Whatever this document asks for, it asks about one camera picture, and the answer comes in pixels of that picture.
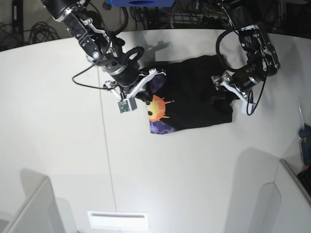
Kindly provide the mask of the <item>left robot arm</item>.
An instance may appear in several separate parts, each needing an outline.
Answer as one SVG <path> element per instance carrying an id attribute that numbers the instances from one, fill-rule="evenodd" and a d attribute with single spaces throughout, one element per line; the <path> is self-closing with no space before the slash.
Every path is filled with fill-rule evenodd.
<path id="1" fill-rule="evenodd" d="M 220 0 L 218 5 L 227 15 L 228 29 L 216 41 L 216 54 L 223 67 L 233 73 L 232 81 L 239 90 L 249 91 L 253 86 L 274 76 L 280 69 L 276 49 L 261 22 L 261 13 L 253 0 Z M 220 52 L 222 39 L 236 33 L 242 49 L 246 52 L 247 64 L 232 68 Z"/>

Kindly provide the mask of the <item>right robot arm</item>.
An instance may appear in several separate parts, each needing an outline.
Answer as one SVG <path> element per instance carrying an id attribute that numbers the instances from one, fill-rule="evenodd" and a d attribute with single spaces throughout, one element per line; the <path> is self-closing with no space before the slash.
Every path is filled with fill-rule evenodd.
<path id="1" fill-rule="evenodd" d="M 94 66 L 101 67 L 119 86 L 128 87 L 140 82 L 142 74 L 138 60 L 144 54 L 144 48 L 137 46 L 124 52 L 125 41 L 118 37 L 123 28 L 110 31 L 100 13 L 87 9 L 90 1 L 44 0 L 42 3 L 55 21 L 65 24 Z"/>

